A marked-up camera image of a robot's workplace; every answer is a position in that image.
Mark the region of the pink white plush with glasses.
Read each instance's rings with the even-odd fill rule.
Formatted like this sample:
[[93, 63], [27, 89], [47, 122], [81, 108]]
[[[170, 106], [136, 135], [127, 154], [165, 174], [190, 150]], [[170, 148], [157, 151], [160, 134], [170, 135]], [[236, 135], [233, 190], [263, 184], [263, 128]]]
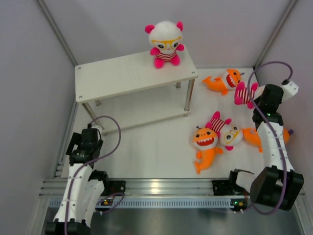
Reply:
[[160, 69], [169, 62], [174, 66], [180, 64], [179, 51], [184, 51], [183, 22], [161, 21], [155, 25], [149, 24], [144, 30], [152, 45], [150, 55], [154, 57], [154, 67]]

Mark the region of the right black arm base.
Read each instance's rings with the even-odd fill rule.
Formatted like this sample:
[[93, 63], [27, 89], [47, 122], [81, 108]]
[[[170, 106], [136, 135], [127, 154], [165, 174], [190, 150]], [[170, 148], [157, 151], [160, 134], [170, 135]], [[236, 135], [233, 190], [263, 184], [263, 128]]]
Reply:
[[215, 196], [249, 196], [249, 193], [243, 188], [229, 180], [213, 180], [213, 193]]

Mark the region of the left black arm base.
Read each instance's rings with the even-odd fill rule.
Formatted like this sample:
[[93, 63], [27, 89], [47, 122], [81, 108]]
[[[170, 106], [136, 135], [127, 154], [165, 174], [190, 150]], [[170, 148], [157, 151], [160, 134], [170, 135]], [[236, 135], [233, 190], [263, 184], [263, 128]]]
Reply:
[[114, 193], [125, 193], [126, 181], [124, 180], [109, 180], [107, 195]]

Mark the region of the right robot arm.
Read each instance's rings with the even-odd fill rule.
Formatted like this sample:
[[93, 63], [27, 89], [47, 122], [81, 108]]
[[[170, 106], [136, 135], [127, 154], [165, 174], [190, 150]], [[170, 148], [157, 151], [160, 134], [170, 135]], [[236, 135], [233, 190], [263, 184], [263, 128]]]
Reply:
[[252, 104], [252, 120], [263, 148], [265, 167], [259, 173], [235, 169], [230, 172], [228, 188], [233, 194], [246, 191], [251, 205], [259, 214], [270, 215], [278, 209], [289, 211], [302, 186], [304, 177], [296, 173], [289, 161], [283, 139], [283, 120], [279, 105], [297, 94], [299, 87], [290, 82], [277, 86], [267, 84]]

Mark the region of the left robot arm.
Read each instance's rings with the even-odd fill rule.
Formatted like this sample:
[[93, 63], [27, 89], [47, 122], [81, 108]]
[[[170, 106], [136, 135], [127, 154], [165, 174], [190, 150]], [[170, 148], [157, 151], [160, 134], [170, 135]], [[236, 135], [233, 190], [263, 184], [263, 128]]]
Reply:
[[69, 171], [66, 189], [46, 235], [90, 235], [91, 219], [99, 197], [109, 193], [111, 186], [106, 172], [94, 170], [103, 140], [97, 128], [73, 133], [66, 154]]

